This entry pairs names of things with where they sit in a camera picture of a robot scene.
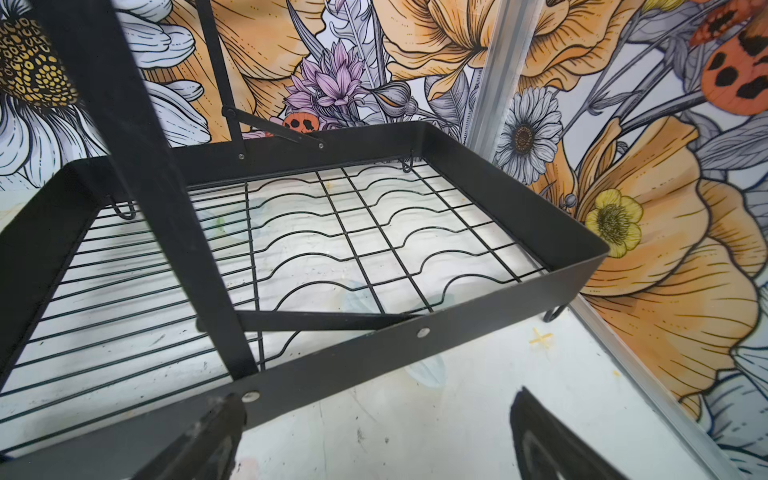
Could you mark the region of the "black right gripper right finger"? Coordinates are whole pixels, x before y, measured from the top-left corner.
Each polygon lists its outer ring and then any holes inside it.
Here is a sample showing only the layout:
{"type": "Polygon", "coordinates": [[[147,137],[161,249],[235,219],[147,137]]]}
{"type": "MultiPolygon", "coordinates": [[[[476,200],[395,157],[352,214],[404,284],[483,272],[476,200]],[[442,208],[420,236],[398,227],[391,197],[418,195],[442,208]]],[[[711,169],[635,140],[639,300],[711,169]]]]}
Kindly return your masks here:
{"type": "Polygon", "coordinates": [[[525,387],[514,398],[509,422],[522,479],[626,479],[525,387]]]}

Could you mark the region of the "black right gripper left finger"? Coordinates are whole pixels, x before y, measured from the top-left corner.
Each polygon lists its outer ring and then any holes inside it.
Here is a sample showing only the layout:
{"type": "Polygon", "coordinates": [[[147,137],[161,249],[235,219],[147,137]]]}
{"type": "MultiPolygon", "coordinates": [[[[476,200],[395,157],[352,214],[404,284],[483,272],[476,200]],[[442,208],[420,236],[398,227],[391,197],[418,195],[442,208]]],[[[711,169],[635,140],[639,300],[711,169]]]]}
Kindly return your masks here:
{"type": "Polygon", "coordinates": [[[143,466],[135,480],[229,479],[247,420],[234,394],[216,399],[213,408],[143,466]]]}

